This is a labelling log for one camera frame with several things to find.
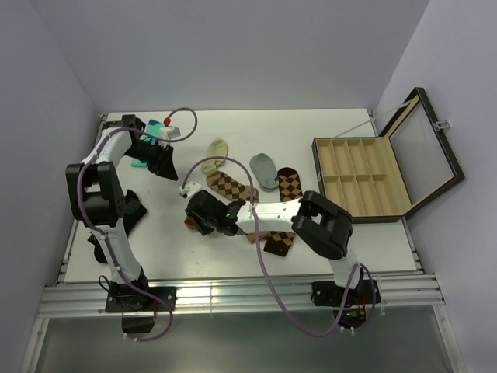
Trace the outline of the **orange green argyle sock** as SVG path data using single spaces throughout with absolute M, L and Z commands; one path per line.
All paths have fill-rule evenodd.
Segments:
M 197 231 L 198 228 L 195 224 L 195 221 L 190 218 L 190 217 L 186 217 L 185 220 L 184 220 L 184 224 L 186 225 L 186 227 L 192 231 Z

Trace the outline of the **brown tan argyle sock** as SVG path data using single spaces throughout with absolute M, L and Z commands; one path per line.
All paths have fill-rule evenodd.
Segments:
M 259 191 L 256 188 L 251 190 L 249 185 L 239 183 L 222 171 L 216 171 L 207 176 L 206 182 L 209 188 L 229 201 L 250 200 L 253 196 L 254 201 L 259 202 Z

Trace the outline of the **black compartment storage box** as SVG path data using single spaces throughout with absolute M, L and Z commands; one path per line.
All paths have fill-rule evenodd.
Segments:
M 356 224 L 408 219 L 465 178 L 426 91 L 415 87 L 376 137 L 315 138 L 321 194 Z

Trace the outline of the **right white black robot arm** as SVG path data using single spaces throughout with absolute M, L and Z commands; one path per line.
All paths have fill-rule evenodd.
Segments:
M 226 236 L 255 231 L 292 232 L 329 261 L 340 300 L 351 303 L 363 293 L 360 265 L 348 248 L 353 234 L 352 217 L 315 191 L 284 202 L 252 204 L 242 200 L 224 204 L 200 190 L 189 199 L 186 215 L 204 235 L 212 231 Z

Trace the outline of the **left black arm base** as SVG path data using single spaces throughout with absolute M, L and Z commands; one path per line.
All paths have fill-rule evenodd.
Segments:
M 140 338 L 150 333 L 158 313 L 172 314 L 176 307 L 177 287 L 150 287 L 143 272 L 137 281 L 131 283 L 152 295 L 151 298 L 127 284 L 112 282 L 104 275 L 99 276 L 98 283 L 106 292 L 105 313 L 122 315 L 121 328 L 127 336 Z

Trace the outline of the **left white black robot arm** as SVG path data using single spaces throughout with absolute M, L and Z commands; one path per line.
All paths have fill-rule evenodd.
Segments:
M 113 284 L 129 285 L 123 301 L 133 310 L 148 307 L 151 290 L 139 284 L 142 266 L 132 253 L 124 228 L 126 199 L 116 172 L 127 155 L 147 163 L 149 172 L 176 181 L 173 147 L 140 139 L 144 122 L 135 115 L 103 126 L 101 138 L 90 154 L 66 167 L 65 176 L 74 218 L 84 223 L 96 239 L 111 271 Z

